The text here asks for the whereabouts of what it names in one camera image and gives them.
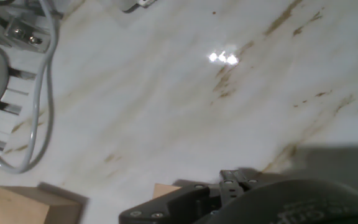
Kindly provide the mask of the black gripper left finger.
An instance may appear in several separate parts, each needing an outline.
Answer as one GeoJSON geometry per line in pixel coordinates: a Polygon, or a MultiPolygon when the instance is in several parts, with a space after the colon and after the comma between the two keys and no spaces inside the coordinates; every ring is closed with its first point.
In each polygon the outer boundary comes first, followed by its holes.
{"type": "Polygon", "coordinates": [[[247,190],[238,170],[222,170],[218,184],[193,184],[152,199],[119,215],[119,224],[205,223],[247,190]]]}

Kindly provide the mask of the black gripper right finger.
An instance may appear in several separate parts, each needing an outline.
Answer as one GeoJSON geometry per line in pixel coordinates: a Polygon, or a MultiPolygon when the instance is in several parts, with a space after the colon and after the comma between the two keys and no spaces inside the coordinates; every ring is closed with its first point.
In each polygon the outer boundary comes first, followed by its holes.
{"type": "Polygon", "coordinates": [[[259,181],[246,181],[242,183],[242,188],[244,192],[248,192],[250,190],[254,190],[260,187],[265,186],[266,183],[259,182],[259,181]]]}

